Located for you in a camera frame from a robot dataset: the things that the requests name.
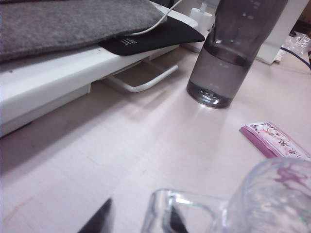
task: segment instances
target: pink packet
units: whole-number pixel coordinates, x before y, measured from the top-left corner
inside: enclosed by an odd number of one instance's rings
[[[271,122],[248,124],[240,131],[267,158],[291,157],[311,161],[309,153]]]

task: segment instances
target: charging cable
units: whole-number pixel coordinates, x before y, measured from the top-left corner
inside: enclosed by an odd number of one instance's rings
[[[311,70],[311,65],[307,61],[305,61],[303,58],[299,57],[296,53],[294,53],[293,51],[290,51],[284,47],[281,47],[281,50],[286,51],[286,52],[294,55],[296,58],[298,58],[300,61],[302,61],[307,67],[309,67],[309,69]]]
[[[165,17],[169,14],[169,12],[171,12],[179,3],[181,3],[183,0],[179,0],[177,3],[175,3],[165,14],[164,16],[162,16],[162,18],[152,27],[144,30],[144,31],[141,31],[141,32],[138,32],[138,33],[131,33],[131,34],[128,34],[128,35],[142,35],[142,34],[145,34],[145,33],[148,33],[150,32],[151,30],[153,30],[154,28],[156,28],[157,26],[159,26],[159,24],[165,19]]]

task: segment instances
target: white desk surface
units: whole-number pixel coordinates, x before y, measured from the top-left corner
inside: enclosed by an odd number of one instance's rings
[[[158,188],[230,198],[265,159],[239,132],[247,123],[271,121],[311,151],[311,75],[300,61],[255,61],[231,106],[217,110],[186,92],[196,58],[184,48],[158,58],[180,69],[141,93],[93,83],[1,139],[1,232],[76,233],[112,197],[114,232],[137,233]],[[124,76],[148,76],[138,68]]]

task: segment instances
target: water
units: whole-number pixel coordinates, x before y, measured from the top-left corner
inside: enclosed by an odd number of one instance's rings
[[[198,102],[216,108],[229,106],[252,64],[221,46],[204,44],[187,85]]]

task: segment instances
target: white cable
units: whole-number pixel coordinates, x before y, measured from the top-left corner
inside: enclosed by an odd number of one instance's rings
[[[150,32],[151,30],[153,30],[154,28],[156,28],[164,19],[165,17],[169,14],[169,12],[171,12],[179,3],[181,3],[183,0],[179,0],[177,3],[175,3],[168,11],[167,13],[164,14],[164,16],[162,16],[162,18],[152,27],[144,30],[144,31],[141,31],[141,32],[138,32],[138,33],[131,33],[131,34],[128,34],[128,35],[142,35],[142,34],[145,34],[145,33],[148,33]]]

